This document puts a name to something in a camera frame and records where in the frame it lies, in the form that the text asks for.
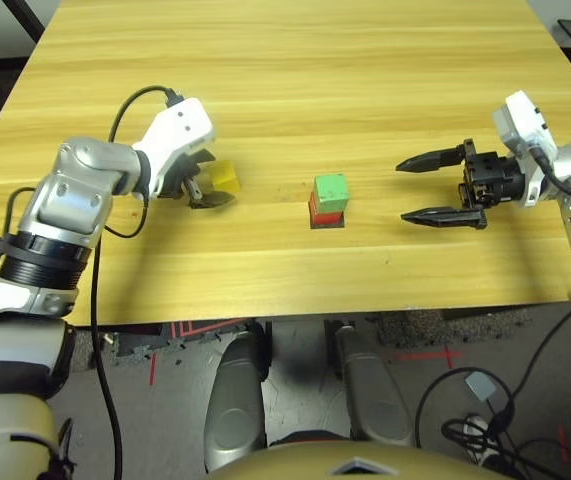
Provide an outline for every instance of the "stacked cubes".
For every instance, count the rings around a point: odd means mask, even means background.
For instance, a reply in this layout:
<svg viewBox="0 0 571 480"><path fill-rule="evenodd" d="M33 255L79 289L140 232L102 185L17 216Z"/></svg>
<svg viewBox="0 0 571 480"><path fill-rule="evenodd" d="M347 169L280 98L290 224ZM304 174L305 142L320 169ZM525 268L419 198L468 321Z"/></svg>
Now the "stacked cubes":
<svg viewBox="0 0 571 480"><path fill-rule="evenodd" d="M314 179L314 191L309 199L310 226L332 228L344 226L343 212L349 192L342 173L319 175Z"/></svg>

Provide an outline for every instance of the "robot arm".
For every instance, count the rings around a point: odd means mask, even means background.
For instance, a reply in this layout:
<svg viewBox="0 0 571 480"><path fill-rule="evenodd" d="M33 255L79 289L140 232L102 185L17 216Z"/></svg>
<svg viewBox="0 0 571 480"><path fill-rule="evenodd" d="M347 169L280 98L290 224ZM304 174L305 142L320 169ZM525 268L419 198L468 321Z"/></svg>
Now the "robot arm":
<svg viewBox="0 0 571 480"><path fill-rule="evenodd" d="M487 227L484 210L514 201L529 208L556 200L571 248L571 144L558 148L540 110L516 92L493 114L508 155L476 153L474 142L428 152L400 163L396 170L426 172L463 163L458 191L463 208L432 207L403 214L412 223L435 227Z"/></svg>
<svg viewBox="0 0 571 480"><path fill-rule="evenodd" d="M8 464L17 469L12 478L65 476L44 400L67 379L74 330L62 317L74 307L113 196L132 193L147 202L181 196L182 187L192 206L203 206L195 176L199 162L213 160L202 150L213 127L197 99L181 100L132 147L87 137L63 143L18 232L0 238L0 478Z"/></svg>

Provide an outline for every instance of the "wood grain surface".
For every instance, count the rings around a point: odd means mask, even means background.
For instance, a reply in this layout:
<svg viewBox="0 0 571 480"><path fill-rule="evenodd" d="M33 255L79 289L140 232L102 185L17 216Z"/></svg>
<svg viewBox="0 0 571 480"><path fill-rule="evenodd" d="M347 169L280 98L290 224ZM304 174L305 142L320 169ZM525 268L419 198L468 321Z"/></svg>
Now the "wood grain surface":
<svg viewBox="0 0 571 480"><path fill-rule="evenodd" d="M202 100L211 150L242 191L216 211L157 201L138 238L107 236L101 322L571 297L553 203L494 208L485 231L399 218L459 205L462 169L394 166L466 137L504 152L491 113L516 90L571 141L571 65L525 0L64 0L0 115L0 228L7 195L37 183L65 138L105 138L120 103L152 83ZM162 108L154 95L135 104L118 140L139 139ZM313 178L339 172L346 227L310 230ZM109 223L133 228L139 211L116 199ZM89 277L74 324L88 323Z"/></svg>

